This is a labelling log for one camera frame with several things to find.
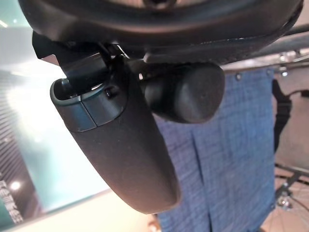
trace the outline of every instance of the ceiling light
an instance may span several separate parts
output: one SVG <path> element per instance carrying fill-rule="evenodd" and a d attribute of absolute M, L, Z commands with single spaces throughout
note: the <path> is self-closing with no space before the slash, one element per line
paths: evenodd
<path fill-rule="evenodd" d="M 4 28 L 8 27 L 8 25 L 5 22 L 1 21 L 1 20 L 0 20 L 0 26 L 3 26 Z"/>
<path fill-rule="evenodd" d="M 11 184 L 11 190 L 18 190 L 20 189 L 20 183 L 18 181 L 14 181 L 12 184 Z"/>

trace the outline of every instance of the blue checkered cloth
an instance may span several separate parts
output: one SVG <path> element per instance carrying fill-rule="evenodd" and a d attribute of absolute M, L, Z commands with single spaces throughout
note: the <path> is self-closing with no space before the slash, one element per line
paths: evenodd
<path fill-rule="evenodd" d="M 223 102 L 202 125 L 157 118 L 180 181 L 163 232 L 256 232 L 274 205 L 272 70 L 227 75 Z"/>

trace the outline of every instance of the black strap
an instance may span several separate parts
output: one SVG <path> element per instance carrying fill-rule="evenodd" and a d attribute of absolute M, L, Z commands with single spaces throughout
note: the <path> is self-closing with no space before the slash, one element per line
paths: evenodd
<path fill-rule="evenodd" d="M 285 95 L 282 92 L 278 81 L 273 80 L 272 93 L 277 100 L 277 115 L 274 127 L 275 152 L 276 152 L 279 146 L 280 135 L 291 117 L 292 101 L 290 97 L 296 93 L 301 93 L 302 97 L 309 97 L 309 90 L 297 90 L 290 93 L 289 95 Z"/>

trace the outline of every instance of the bicycle spoke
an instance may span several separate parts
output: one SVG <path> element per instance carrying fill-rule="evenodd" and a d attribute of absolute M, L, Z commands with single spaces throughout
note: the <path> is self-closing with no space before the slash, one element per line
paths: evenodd
<path fill-rule="evenodd" d="M 284 224 L 283 224 L 282 214 L 281 214 L 280 211 L 279 211 L 279 214 L 280 214 L 280 220 L 281 220 L 282 231 L 285 232 L 285 227 L 284 227 Z"/>
<path fill-rule="evenodd" d="M 271 232 L 271 226 L 272 226 L 272 222 L 274 220 L 274 212 L 271 214 L 271 221 L 270 221 L 270 225 L 269 225 L 269 232 Z"/>

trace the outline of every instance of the wire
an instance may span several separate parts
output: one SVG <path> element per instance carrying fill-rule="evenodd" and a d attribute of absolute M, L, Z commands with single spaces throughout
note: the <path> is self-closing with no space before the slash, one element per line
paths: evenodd
<path fill-rule="evenodd" d="M 309 212 L 309 208 L 307 208 L 304 204 L 302 204 L 299 200 L 296 200 L 294 197 L 290 196 L 290 198 L 295 201 L 297 204 L 299 204 L 300 206 L 302 206 L 306 211 Z"/>

